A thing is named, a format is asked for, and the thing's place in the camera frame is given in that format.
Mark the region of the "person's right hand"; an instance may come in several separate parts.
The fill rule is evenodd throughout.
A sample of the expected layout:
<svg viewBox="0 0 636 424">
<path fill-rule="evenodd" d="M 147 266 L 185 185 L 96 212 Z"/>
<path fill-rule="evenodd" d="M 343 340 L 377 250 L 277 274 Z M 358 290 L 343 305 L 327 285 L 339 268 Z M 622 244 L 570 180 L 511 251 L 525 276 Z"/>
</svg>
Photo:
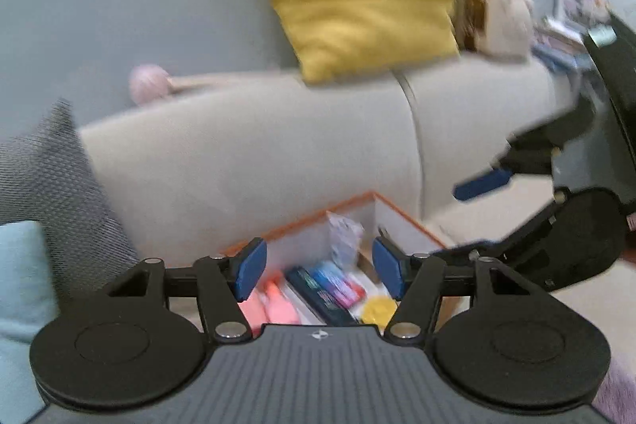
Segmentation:
<svg viewBox="0 0 636 424">
<path fill-rule="evenodd" d="M 636 231 L 636 213 L 632 213 L 626 217 L 628 231 L 635 232 Z"/>
</svg>

